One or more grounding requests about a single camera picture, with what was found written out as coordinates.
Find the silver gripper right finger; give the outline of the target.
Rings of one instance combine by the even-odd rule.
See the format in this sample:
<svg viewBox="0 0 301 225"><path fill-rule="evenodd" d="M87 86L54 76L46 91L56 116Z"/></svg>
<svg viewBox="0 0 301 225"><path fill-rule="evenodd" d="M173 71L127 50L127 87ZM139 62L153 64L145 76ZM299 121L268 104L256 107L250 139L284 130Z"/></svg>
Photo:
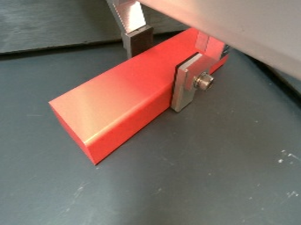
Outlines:
<svg viewBox="0 0 301 225"><path fill-rule="evenodd" d="M213 73L226 63L229 45L198 32L198 50L175 68L170 108L179 112L193 101L197 90L206 91L213 83Z"/></svg>

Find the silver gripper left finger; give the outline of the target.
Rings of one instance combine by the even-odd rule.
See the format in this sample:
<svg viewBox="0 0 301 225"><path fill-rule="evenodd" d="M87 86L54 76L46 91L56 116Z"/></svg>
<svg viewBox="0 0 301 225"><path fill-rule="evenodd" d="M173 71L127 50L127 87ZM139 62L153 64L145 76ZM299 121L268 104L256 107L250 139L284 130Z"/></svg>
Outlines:
<svg viewBox="0 0 301 225"><path fill-rule="evenodd" d="M147 25L138 0L106 0L122 31L123 47L133 58L153 46L153 27Z"/></svg>

